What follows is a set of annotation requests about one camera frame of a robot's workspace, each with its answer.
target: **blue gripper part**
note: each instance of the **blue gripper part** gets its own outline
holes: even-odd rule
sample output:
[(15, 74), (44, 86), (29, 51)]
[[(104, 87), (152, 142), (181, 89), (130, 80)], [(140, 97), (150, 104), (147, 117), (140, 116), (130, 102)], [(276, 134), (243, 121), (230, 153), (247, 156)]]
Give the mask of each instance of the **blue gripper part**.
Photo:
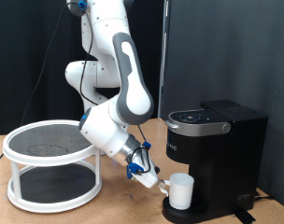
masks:
[(142, 146), (143, 146), (143, 147), (151, 148), (151, 143), (149, 143), (149, 142), (144, 142)]
[(79, 1), (78, 2), (78, 7), (79, 9), (81, 9), (82, 11), (85, 11), (87, 8), (87, 3), (85, 1)]
[(127, 178), (128, 179), (132, 179), (133, 175), (136, 175), (136, 171), (137, 170), (140, 170), (140, 171), (144, 171), (144, 169), (139, 166), (138, 164), (135, 164), (135, 163), (130, 163), (128, 166), (127, 166)]

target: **coffee maker control panel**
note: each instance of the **coffee maker control panel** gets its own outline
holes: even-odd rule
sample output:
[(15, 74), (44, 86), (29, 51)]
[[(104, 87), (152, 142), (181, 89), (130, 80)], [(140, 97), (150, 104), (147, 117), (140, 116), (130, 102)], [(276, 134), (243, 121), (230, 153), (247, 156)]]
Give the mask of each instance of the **coffee maker control panel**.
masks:
[(189, 137), (225, 134), (231, 131), (228, 118), (213, 110), (174, 112), (165, 123), (171, 132)]

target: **coffee maker button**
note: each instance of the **coffee maker button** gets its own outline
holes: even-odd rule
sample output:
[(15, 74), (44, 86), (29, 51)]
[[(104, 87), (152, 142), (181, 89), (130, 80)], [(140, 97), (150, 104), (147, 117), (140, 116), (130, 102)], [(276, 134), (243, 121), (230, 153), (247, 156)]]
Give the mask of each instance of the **coffee maker button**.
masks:
[(222, 130), (224, 133), (228, 133), (230, 131), (230, 125), (224, 124)]

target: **brand logo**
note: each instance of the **brand logo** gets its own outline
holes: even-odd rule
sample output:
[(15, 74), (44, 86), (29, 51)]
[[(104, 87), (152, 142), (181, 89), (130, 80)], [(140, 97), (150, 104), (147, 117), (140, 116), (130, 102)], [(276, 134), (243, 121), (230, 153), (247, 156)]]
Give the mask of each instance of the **brand logo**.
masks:
[(178, 150), (178, 147), (171, 145), (170, 143), (167, 142), (167, 146), (171, 147), (173, 150)]
[(251, 196), (251, 194), (244, 194), (237, 196), (237, 199), (247, 199), (247, 197)]

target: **wooden table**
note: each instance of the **wooden table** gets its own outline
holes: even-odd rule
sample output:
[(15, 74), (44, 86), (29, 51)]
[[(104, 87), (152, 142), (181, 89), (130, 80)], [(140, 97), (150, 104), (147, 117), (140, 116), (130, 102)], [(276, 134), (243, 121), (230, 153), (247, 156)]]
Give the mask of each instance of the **wooden table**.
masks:
[[(151, 119), (142, 126), (148, 141), (152, 143), (150, 155), (161, 168), (159, 177), (168, 179), (173, 173), (188, 173), (188, 165), (171, 161), (166, 156), (167, 127), (161, 119)], [(140, 142), (141, 134), (137, 127), (130, 127)], [(0, 136), (0, 155), (4, 136)], [(94, 163), (94, 158), (87, 161)], [(126, 178), (125, 167), (119, 166), (107, 156), (102, 157), (103, 187), (100, 193), (80, 208), (59, 214), (27, 213), (12, 206), (7, 198), (7, 183), (11, 178), (10, 161), (0, 160), (0, 223), (170, 223), (162, 215), (164, 194), (158, 188), (146, 189), (140, 183)], [(284, 206), (275, 200), (261, 200), (249, 211), (257, 221), (255, 223), (284, 224)], [(240, 224), (234, 216), (214, 219), (207, 224)]]

